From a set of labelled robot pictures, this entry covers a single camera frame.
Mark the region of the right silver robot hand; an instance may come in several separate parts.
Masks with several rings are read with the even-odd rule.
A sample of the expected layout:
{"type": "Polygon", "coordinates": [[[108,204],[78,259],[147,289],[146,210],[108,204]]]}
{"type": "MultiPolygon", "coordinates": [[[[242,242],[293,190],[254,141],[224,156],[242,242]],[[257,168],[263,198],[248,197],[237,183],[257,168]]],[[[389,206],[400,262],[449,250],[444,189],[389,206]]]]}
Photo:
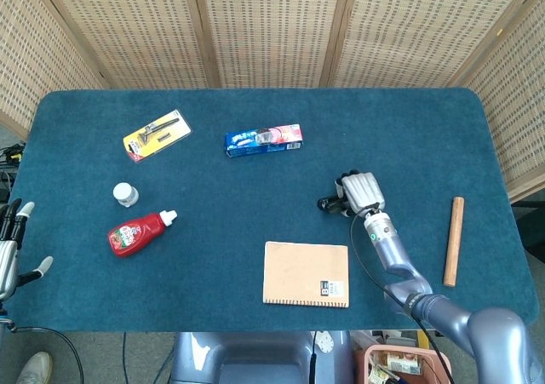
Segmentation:
{"type": "Polygon", "coordinates": [[[385,198],[371,172],[353,169],[338,177],[335,184],[342,215],[365,217],[371,212],[384,210],[385,198]]]}

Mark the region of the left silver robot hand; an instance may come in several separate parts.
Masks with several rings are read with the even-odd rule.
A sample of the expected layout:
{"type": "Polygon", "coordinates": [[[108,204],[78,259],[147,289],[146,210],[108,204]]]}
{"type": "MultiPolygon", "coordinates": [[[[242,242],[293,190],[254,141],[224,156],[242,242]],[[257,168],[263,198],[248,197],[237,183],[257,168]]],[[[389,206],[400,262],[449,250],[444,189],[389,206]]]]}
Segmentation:
{"type": "Polygon", "coordinates": [[[46,256],[37,268],[19,273],[19,253],[26,232],[26,223],[34,210],[33,202],[21,205],[20,198],[1,208],[1,302],[4,303],[16,289],[42,278],[54,263],[46,256]]]}

